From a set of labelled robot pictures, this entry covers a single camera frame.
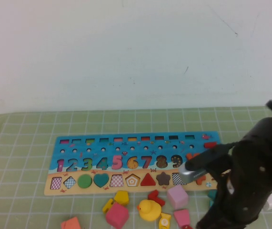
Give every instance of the green number 3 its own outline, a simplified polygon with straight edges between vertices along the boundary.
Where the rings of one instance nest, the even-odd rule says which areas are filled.
[[[84,162],[84,166],[85,167],[82,167],[82,171],[88,171],[88,170],[91,170],[92,168],[92,159],[91,158],[84,158],[83,159],[83,162]]]

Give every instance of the light pink cube block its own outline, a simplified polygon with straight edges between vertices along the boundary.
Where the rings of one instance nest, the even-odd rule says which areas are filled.
[[[174,209],[179,209],[188,204],[189,196],[181,185],[176,185],[168,190],[167,198]]]
[[[186,225],[190,225],[190,215],[188,209],[175,211],[174,217],[177,221],[179,228],[182,228],[183,226]]]

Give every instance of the white wall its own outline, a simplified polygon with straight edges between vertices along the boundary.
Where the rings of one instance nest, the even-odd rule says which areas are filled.
[[[270,0],[0,0],[0,113],[270,98]]]

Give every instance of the teal heart piece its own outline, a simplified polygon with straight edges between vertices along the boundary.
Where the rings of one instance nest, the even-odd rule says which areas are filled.
[[[96,174],[93,178],[93,182],[98,186],[98,187],[103,187],[104,185],[107,184],[109,181],[109,176],[107,173],[103,174]]]

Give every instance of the yellow block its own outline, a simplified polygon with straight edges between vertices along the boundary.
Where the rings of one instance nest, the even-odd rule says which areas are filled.
[[[102,208],[102,212],[107,213],[113,204],[114,204],[113,199],[108,200],[107,203],[105,204],[105,206]]]
[[[171,220],[171,215],[161,213],[161,219],[159,221],[159,229],[169,229],[170,220]]]
[[[130,202],[127,191],[118,191],[114,197],[114,200],[123,206],[128,205]]]

